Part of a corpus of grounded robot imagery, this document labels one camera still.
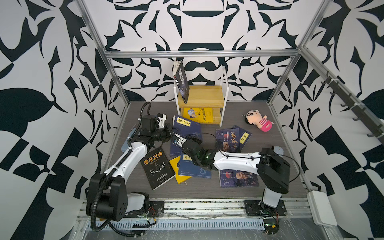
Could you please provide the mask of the blue book with yellow label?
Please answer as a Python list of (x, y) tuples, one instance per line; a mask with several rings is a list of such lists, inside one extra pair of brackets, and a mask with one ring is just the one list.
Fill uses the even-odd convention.
[(171, 138), (170, 156), (178, 157), (182, 154), (182, 149), (177, 145), (179, 137), (195, 137), (200, 141), (202, 137), (202, 125), (200, 123), (187, 120), (179, 115), (173, 116), (173, 132), (174, 135)]

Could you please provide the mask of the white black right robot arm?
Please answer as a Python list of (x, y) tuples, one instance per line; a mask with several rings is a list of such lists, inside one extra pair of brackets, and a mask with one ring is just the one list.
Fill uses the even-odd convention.
[(275, 210), (283, 194), (289, 192), (291, 165), (273, 150), (263, 148), (254, 153), (227, 153), (206, 150), (201, 141), (181, 137), (174, 143), (192, 159), (194, 165), (205, 170), (236, 170), (257, 174), (266, 188), (261, 201), (263, 209)]

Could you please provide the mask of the black deer antler book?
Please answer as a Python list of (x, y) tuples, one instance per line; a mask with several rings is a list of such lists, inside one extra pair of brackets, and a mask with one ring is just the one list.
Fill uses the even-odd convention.
[(164, 150), (160, 147), (149, 152), (141, 159), (140, 163), (153, 191), (167, 183), (176, 175)]

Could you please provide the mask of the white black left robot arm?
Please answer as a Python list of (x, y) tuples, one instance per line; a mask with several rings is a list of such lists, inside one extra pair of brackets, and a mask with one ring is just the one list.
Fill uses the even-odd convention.
[(120, 221), (132, 211), (143, 211), (149, 200), (143, 193), (127, 193), (126, 183), (137, 166), (156, 142), (167, 142), (172, 128), (165, 114), (150, 114), (151, 103), (143, 104), (138, 125), (126, 140), (128, 145), (121, 157), (105, 172), (95, 173), (89, 182), (86, 214), (91, 229), (99, 232), (112, 221)]

